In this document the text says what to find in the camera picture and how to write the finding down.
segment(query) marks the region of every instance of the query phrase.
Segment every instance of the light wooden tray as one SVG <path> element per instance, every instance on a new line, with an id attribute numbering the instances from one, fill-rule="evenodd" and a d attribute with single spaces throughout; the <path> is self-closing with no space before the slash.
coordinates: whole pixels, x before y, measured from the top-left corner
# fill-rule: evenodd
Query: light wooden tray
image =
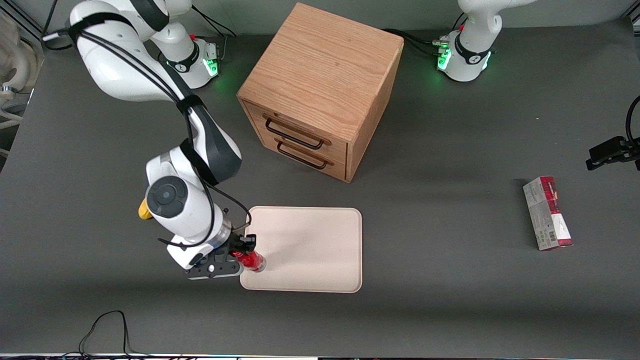
<path id="1" fill-rule="evenodd" d="M 354 293 L 362 286 L 362 216 L 351 208 L 256 206 L 245 234 L 266 269 L 245 270 L 248 290 Z"/>

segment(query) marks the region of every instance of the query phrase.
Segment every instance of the box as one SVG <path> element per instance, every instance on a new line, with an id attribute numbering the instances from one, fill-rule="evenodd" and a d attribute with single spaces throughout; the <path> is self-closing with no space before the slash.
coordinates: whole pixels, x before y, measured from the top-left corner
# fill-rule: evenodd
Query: box
<path id="1" fill-rule="evenodd" d="M 541 176 L 524 187 L 538 249 L 553 250 L 573 245 L 560 207 L 553 176 Z"/>
<path id="2" fill-rule="evenodd" d="M 403 44 L 298 3 L 237 97 L 263 146 L 348 183 L 387 107 Z"/>

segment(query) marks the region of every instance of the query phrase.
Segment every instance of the wooden cabinet top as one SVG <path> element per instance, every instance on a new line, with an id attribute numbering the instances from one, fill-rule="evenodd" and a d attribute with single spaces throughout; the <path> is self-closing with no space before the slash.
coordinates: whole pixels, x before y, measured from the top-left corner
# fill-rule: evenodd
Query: wooden cabinet top
<path id="1" fill-rule="evenodd" d="M 403 39 L 298 3 L 238 98 L 352 142 Z"/>

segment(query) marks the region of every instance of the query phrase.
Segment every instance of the drawer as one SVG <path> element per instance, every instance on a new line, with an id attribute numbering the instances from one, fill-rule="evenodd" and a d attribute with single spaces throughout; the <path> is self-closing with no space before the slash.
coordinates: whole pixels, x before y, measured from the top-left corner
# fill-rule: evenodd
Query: drawer
<path id="1" fill-rule="evenodd" d="M 346 162 L 346 142 L 314 134 L 309 129 L 291 124 L 280 114 L 267 111 L 248 102 L 244 102 L 244 105 L 261 138 L 288 140 L 288 143 L 295 143 L 308 154 L 316 154 L 321 158 L 335 160 L 339 163 Z"/>
<path id="2" fill-rule="evenodd" d="M 338 180 L 345 181 L 346 166 L 343 162 L 322 158 L 317 154 L 311 154 L 308 149 L 274 136 L 263 138 L 263 140 L 264 146 L 267 149 L 310 168 L 314 168 L 326 175 L 335 177 Z"/>

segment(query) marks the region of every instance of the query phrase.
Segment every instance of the yellow button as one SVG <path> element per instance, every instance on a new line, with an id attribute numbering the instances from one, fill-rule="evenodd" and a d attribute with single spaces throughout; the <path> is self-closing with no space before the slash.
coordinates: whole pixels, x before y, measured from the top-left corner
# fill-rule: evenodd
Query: yellow button
<path id="1" fill-rule="evenodd" d="M 147 207 L 147 200 L 146 199 L 142 199 L 142 203 L 140 203 L 140 207 L 138 208 L 138 216 L 142 220 L 149 220 L 150 218 L 154 217 L 153 215 L 151 215 L 151 212 L 149 211 L 149 208 Z"/>

